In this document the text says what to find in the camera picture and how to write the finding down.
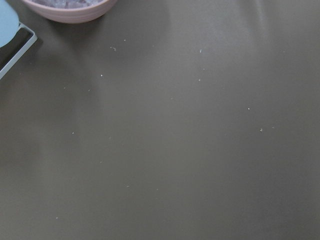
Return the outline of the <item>pink bowl with ice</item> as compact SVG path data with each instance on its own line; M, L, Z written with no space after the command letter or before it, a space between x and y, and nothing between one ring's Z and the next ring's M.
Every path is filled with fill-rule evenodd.
M48 20L58 23L80 24L103 16L117 3L117 0L102 0L92 6L71 9L45 6L31 0L22 0L22 2L33 12Z

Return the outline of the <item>blue cup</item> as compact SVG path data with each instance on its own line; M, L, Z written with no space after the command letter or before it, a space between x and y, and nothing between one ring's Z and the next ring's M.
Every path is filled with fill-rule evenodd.
M8 44L19 29L16 11L5 1L0 0L0 47Z

